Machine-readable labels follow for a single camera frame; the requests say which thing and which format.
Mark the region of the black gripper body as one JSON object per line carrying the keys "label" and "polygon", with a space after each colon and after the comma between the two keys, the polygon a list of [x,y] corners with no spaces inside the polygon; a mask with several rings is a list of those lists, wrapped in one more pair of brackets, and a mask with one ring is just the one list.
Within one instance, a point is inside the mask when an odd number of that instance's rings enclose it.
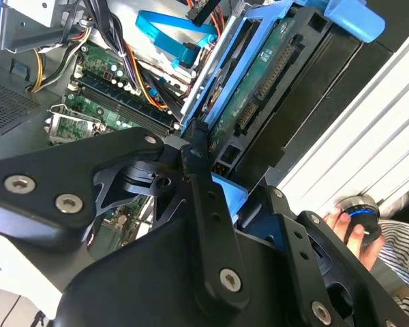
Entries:
{"label": "black gripper body", "polygon": [[196,189],[203,214],[181,214],[82,271],[55,326],[296,326],[284,255],[264,239],[276,226],[262,189],[249,222],[235,225],[209,210],[213,190]]}

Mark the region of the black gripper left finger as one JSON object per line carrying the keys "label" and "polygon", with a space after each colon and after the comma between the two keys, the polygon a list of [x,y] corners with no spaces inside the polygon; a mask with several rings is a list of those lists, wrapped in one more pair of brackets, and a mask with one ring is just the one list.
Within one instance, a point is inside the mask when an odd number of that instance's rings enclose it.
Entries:
{"label": "black gripper left finger", "polygon": [[169,203],[184,177],[181,148],[207,164],[207,137],[163,140],[133,127],[0,159],[0,289],[56,309],[90,265],[94,221],[138,195]]}

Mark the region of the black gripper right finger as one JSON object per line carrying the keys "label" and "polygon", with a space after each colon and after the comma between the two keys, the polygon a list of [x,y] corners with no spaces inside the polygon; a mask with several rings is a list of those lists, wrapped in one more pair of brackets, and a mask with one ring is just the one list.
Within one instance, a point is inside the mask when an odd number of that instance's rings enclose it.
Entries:
{"label": "black gripper right finger", "polygon": [[409,317],[317,214],[292,215],[287,199],[273,186],[267,199],[268,230],[288,267],[285,295],[296,326],[409,326]]}

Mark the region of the person's hand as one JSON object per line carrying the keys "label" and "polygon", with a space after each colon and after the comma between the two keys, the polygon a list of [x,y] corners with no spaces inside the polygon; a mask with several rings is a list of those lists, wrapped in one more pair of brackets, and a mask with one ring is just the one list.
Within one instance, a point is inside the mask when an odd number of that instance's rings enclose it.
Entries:
{"label": "person's hand", "polygon": [[357,224],[350,228],[350,215],[345,213],[339,206],[327,213],[323,220],[360,263],[368,271],[371,271],[385,244],[384,236],[380,235],[369,246],[363,247],[364,227]]}

